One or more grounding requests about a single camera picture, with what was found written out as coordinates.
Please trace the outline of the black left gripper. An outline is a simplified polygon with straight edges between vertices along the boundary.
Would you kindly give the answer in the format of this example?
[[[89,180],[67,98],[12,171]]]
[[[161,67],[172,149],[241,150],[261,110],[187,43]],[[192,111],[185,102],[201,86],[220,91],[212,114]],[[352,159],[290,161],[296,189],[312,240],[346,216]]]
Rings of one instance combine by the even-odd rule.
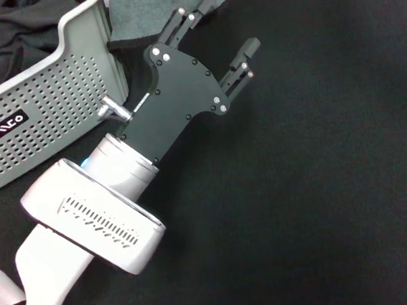
[[[149,95],[135,107],[124,133],[125,142],[149,161],[160,160],[197,114],[224,115],[254,77],[249,64],[261,46],[255,37],[244,42],[219,84],[200,61],[176,49],[188,31],[216,5],[216,0],[201,0],[192,11],[176,9],[158,43],[144,53],[152,83]]]

